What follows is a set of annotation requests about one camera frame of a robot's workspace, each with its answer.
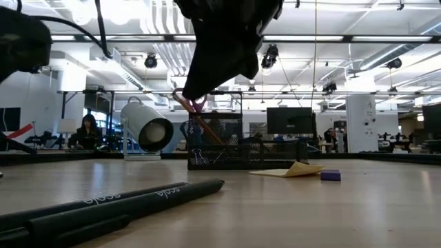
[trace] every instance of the hanging wire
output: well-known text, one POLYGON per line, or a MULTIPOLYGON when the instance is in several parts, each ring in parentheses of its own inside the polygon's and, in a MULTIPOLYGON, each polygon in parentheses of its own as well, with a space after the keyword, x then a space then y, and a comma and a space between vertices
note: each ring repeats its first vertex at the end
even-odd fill
MULTIPOLYGON (((65 20, 65 19, 61 19, 61 18, 57 18, 57 17, 46 17, 46 16, 31 16, 34 17, 35 19, 38 19, 40 21, 52 21, 52 22, 57 22, 57 23, 62 23, 65 25, 68 25, 72 28, 75 28, 76 30, 84 33, 87 37, 89 37, 94 43, 96 43, 101 50, 104 53, 104 56, 106 56, 108 59, 112 59, 112 55, 109 53, 109 51, 107 50, 107 40, 105 38, 105 28, 104 28, 104 20, 103 20, 103 15, 101 14, 101 3, 99 0, 95 0, 95 6, 96 6, 96 15, 97 15, 97 20, 98 20, 98 26, 99 26, 99 32, 100 32, 100 37, 101 37, 101 42, 95 38, 92 34, 90 34, 87 30, 85 30, 84 28, 82 28, 81 26, 65 20)), ((21 12, 23 8, 23 3, 21 0, 17 0, 17 12, 21 12)))
POLYGON ((17 12, 21 13, 21 10, 23 9, 23 3, 21 0, 17 0, 17 12))
POLYGON ((278 56, 278 60, 280 61, 280 66, 282 67, 282 71, 283 71, 283 74, 285 75, 285 78, 287 79, 288 85, 289 85, 289 87, 291 88, 291 92, 294 93, 294 97, 296 97, 296 100, 297 100, 299 106, 300 106, 300 107, 303 107, 303 106, 302 106, 302 103, 300 103, 300 100, 298 99, 296 93, 294 92, 294 88, 292 87, 291 82, 289 82, 288 75, 287 75, 287 73, 286 73, 286 71, 285 71, 285 68, 283 67, 282 59, 280 59, 279 56, 278 56))
POLYGON ((391 87, 393 86, 393 80, 392 80, 392 69, 389 68, 389 78, 391 79, 391 87))
POLYGON ((262 68, 262 70, 260 71, 260 76, 261 76, 261 81, 262 81, 262 101, 260 102, 260 103, 265 103, 264 102, 264 100, 263 100, 263 68, 262 68))
POLYGON ((349 53, 349 62, 350 62, 350 64, 351 64, 351 69, 353 70, 353 61, 352 61, 351 45, 352 45, 352 44, 349 44, 349 45, 347 46, 347 49, 348 49, 348 53, 349 53))
POLYGON ((312 94, 311 94, 311 110, 312 103, 314 100, 314 91, 316 90, 316 61, 317 61, 317 0, 316 0, 316 11, 315 11, 315 36, 314 36, 314 69, 312 75, 312 94))

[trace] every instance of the mesh basket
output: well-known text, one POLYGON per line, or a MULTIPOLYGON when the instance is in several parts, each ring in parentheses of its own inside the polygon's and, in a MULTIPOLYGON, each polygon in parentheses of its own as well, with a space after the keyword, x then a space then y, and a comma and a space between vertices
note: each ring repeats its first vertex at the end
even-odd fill
POLYGON ((189 145, 238 145, 242 137, 242 114, 189 114, 189 145))
POLYGON ((307 163, 307 144, 243 138, 242 114, 191 113, 188 169, 290 168, 307 163))

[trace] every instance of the black monitor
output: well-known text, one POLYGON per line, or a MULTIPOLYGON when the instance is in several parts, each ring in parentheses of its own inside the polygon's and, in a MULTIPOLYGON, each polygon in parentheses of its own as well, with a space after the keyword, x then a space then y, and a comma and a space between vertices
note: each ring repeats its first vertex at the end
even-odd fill
POLYGON ((0 108, 0 132, 15 132, 19 130, 20 117, 20 107, 0 108))
POLYGON ((426 133, 441 133, 441 104, 422 106, 422 115, 426 133))
POLYGON ((345 129, 347 126, 346 121, 334 121, 334 129, 345 129))
POLYGON ((268 107, 268 134, 314 134, 315 116, 310 107, 268 107))

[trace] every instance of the purple eraser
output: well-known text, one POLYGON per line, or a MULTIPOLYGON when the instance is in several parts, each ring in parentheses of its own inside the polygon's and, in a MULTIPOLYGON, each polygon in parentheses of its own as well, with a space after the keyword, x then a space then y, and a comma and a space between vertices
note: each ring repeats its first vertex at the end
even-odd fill
POLYGON ((341 181, 340 171, 338 169, 324 169, 320 173, 321 180, 341 181))

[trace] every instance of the yellow paper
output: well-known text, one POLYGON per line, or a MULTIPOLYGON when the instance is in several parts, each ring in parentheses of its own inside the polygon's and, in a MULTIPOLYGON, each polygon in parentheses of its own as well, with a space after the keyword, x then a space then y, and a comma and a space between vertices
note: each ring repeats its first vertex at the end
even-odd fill
POLYGON ((307 165, 300 162, 295 162, 289 169, 266 169, 263 171, 249 172, 254 175, 261 176, 277 176, 277 177, 292 177, 292 176, 305 176, 309 174, 315 174, 321 172, 325 166, 307 165))

